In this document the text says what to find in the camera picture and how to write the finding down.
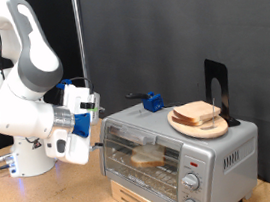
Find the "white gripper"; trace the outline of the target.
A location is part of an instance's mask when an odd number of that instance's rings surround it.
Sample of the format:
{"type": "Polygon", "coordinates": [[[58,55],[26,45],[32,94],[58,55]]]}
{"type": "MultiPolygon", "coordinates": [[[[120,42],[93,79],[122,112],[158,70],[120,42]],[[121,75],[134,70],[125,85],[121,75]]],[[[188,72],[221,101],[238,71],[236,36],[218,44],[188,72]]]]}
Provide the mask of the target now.
{"type": "MultiPolygon", "coordinates": [[[[64,106],[73,114],[75,123],[72,132],[68,135],[69,149],[66,151],[66,160],[84,165],[89,160],[90,151],[104,147],[103,143],[98,142],[90,148],[91,115],[86,107],[89,102],[89,88],[66,84],[63,95],[64,106]]],[[[103,115],[105,111],[105,108],[100,107],[98,114],[103,115]]]]}

